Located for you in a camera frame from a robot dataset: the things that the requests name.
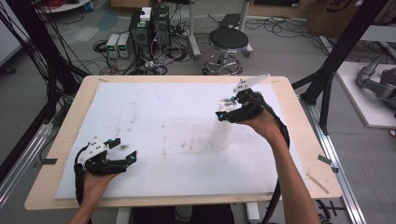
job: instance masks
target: metal frame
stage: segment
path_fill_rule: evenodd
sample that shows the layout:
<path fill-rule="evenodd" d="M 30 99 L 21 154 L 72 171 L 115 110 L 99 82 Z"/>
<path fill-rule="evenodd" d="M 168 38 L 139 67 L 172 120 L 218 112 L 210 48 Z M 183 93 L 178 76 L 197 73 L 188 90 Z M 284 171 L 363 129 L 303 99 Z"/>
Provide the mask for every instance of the metal frame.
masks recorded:
<path fill-rule="evenodd" d="M 347 180 L 347 175 L 344 172 L 343 167 L 341 166 L 341 162 L 338 159 L 337 152 L 332 144 L 332 140 L 330 136 L 327 135 L 321 129 L 319 125 L 319 116 L 320 112 L 318 111 L 315 105 L 310 105 L 307 102 L 301 102 L 302 106 L 305 110 L 305 114 L 308 119 L 311 121 L 311 125 L 314 129 L 315 134 L 323 148 L 326 157 L 332 161 L 332 167 L 338 168 L 338 172 L 335 173 L 338 182 L 340 183 L 341 189 L 343 191 L 343 201 L 351 219 L 352 223 L 355 224 L 364 224 L 366 223 L 361 208 L 359 207 L 358 201 L 353 193 L 352 187 L 349 185 Z"/>
<path fill-rule="evenodd" d="M 314 105 L 319 95 L 323 92 L 319 125 L 325 134 L 328 134 L 327 118 L 332 92 L 332 79 L 347 55 L 352 51 L 386 3 L 387 0 L 364 1 L 319 70 L 292 84 L 294 89 L 298 89 L 305 84 L 311 83 L 306 92 L 301 95 L 301 99 L 310 105 Z"/>
<path fill-rule="evenodd" d="M 52 121 L 49 124 L 42 124 L 30 141 L 28 147 L 23 151 L 19 159 L 15 162 L 7 177 L 0 185 L 0 209 L 7 202 L 9 195 L 20 182 L 27 169 L 30 167 L 35 156 L 44 145 L 52 131 Z"/>

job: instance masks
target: power supply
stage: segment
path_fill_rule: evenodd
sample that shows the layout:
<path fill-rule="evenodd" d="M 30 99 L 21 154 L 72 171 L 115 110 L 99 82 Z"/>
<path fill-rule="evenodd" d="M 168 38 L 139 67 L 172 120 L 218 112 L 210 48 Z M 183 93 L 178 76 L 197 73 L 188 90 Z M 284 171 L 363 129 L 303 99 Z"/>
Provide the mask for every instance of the power supply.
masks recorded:
<path fill-rule="evenodd" d="M 119 42 L 120 35 L 111 35 L 106 43 L 107 55 L 110 58 L 120 57 L 119 48 L 117 47 L 117 42 Z"/>
<path fill-rule="evenodd" d="M 131 37 L 127 34 L 121 34 L 117 46 L 119 47 L 120 57 L 129 58 L 132 52 Z"/>

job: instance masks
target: black post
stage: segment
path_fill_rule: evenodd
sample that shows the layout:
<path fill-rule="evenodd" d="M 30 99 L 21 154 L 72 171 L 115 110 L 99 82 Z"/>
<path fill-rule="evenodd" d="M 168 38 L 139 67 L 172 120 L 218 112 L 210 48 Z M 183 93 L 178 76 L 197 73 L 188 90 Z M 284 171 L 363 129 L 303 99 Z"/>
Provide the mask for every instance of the black post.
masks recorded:
<path fill-rule="evenodd" d="M 314 105 L 318 96 L 325 91 L 322 97 L 319 124 L 326 134 L 332 79 L 338 68 L 344 62 L 344 59 L 359 42 L 386 3 L 387 0 L 365 0 L 319 70 L 309 77 L 303 78 L 292 84 L 292 87 L 297 89 L 311 82 L 306 92 L 301 95 L 301 99 L 307 101 L 311 105 Z"/>

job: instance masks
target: electronic equipment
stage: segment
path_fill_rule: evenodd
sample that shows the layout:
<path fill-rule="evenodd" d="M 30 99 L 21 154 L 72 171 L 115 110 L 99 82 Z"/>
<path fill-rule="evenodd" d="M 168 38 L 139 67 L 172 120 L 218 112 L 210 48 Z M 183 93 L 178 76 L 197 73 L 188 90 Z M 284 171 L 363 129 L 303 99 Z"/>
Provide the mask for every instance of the electronic equipment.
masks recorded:
<path fill-rule="evenodd" d="M 117 46 L 119 48 L 120 57 L 129 58 L 132 52 L 131 37 L 127 34 L 121 34 Z"/>
<path fill-rule="evenodd" d="M 152 21 L 154 24 L 157 46 L 161 49 L 171 46 L 169 6 L 155 7 L 152 14 Z"/>
<path fill-rule="evenodd" d="M 142 7 L 142 12 L 140 12 L 141 21 L 151 20 L 151 7 Z"/>
<path fill-rule="evenodd" d="M 120 35 L 111 35 L 106 43 L 107 47 L 107 55 L 109 58 L 118 58 L 120 57 L 119 48 L 117 47 L 117 43 L 119 42 Z"/>
<path fill-rule="evenodd" d="M 227 14 L 220 23 L 220 28 L 235 28 L 241 19 L 241 14 Z"/>
<path fill-rule="evenodd" d="M 142 10 L 138 9 L 132 15 L 129 33 L 134 42 L 133 48 L 136 58 L 143 57 L 145 60 L 151 61 L 151 43 L 153 41 L 151 21 L 141 21 L 141 12 Z"/>
<path fill-rule="evenodd" d="M 297 7 L 300 0 L 254 0 L 256 5 Z"/>

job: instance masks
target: aluminum frame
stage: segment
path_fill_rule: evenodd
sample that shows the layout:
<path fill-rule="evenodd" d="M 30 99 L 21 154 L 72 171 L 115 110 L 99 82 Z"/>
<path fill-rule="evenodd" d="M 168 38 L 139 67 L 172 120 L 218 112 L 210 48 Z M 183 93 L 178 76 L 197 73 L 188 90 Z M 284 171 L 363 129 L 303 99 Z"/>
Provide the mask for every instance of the aluminum frame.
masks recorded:
<path fill-rule="evenodd" d="M 300 101 L 305 114 L 311 122 L 312 128 L 317 135 L 317 138 L 322 146 L 326 157 L 332 161 L 332 167 L 338 168 L 338 173 L 334 173 L 338 182 L 340 183 L 343 191 L 342 199 L 346 207 L 347 214 L 350 221 L 354 224 L 365 224 L 367 223 L 361 208 L 359 207 L 358 201 L 356 200 L 355 194 L 353 193 L 352 187 L 350 186 L 347 175 L 338 159 L 337 152 L 335 151 L 334 145 L 329 135 L 325 134 L 319 125 L 320 112 L 315 105 L 309 105 L 306 102 Z"/>

